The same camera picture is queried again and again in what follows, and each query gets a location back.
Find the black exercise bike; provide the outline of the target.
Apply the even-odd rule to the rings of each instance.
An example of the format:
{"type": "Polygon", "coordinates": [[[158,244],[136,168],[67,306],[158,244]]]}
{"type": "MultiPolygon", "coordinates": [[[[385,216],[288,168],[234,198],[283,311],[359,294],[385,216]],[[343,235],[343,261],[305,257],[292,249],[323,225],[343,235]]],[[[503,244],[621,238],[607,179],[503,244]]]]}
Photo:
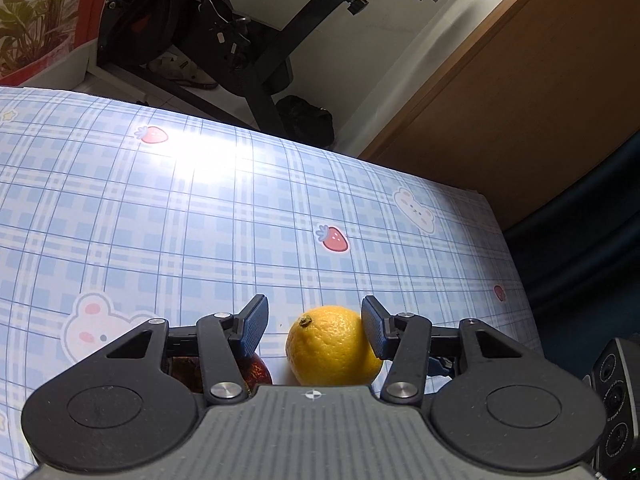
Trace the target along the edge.
{"type": "Polygon", "coordinates": [[[273,96],[293,81],[291,54],[340,6],[356,15],[367,0],[309,0],[283,28],[236,12],[231,0],[106,0],[98,62],[115,65],[227,125],[244,122],[190,92],[193,78],[152,64],[171,47],[220,87],[244,99],[259,131],[315,148],[334,141],[332,115],[298,96],[273,96]]]}

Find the red illustrated wall poster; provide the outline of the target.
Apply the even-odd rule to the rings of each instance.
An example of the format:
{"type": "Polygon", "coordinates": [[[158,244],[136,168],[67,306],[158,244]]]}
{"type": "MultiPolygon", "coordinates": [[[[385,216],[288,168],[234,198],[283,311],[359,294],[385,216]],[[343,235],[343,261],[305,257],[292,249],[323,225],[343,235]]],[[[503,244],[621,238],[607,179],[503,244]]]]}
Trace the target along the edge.
{"type": "Polygon", "coordinates": [[[73,89],[96,60],[106,0],[1,0],[1,83],[73,89]]]}

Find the blue plaid tablecloth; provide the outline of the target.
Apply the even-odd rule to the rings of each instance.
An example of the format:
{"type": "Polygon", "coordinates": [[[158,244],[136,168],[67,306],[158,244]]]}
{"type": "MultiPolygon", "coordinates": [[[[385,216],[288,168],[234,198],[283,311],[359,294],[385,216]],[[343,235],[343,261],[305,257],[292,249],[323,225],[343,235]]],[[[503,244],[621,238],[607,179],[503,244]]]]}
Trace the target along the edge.
{"type": "Polygon", "coordinates": [[[172,110],[2,89],[3,478],[34,466],[21,411],[41,384],[149,318],[192,325],[257,294],[276,382],[299,315],[367,295],[540,346],[480,194],[172,110]]]}

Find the wooden cabinet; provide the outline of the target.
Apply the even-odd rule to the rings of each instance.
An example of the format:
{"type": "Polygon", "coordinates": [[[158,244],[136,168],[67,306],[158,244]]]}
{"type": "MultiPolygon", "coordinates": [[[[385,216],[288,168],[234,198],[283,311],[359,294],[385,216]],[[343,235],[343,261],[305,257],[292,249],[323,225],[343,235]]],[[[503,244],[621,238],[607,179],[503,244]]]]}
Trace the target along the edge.
{"type": "Polygon", "coordinates": [[[362,158],[483,194],[500,226],[639,128],[639,0],[503,0],[362,158]]]}

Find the red apple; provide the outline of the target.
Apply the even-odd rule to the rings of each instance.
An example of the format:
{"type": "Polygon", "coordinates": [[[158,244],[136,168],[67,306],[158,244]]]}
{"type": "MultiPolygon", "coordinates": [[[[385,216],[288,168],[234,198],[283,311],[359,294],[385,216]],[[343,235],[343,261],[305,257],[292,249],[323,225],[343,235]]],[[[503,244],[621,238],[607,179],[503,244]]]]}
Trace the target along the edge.
{"type": "MultiPolygon", "coordinates": [[[[254,353],[238,361],[239,370],[249,393],[259,385],[271,385],[272,379],[265,362],[254,353]]],[[[182,382],[194,393],[203,392],[203,379],[198,356],[174,356],[168,362],[168,374],[182,382]]]]}

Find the yellow lemon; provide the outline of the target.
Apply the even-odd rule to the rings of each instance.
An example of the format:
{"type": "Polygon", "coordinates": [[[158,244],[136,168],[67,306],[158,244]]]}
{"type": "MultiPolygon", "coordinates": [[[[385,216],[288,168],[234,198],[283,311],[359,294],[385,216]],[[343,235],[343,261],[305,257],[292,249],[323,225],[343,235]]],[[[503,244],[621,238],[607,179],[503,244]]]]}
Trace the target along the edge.
{"type": "Polygon", "coordinates": [[[367,386],[383,365],[371,348],[361,316],[340,306],[303,313],[288,331],[285,353],[303,386],[367,386]]]}

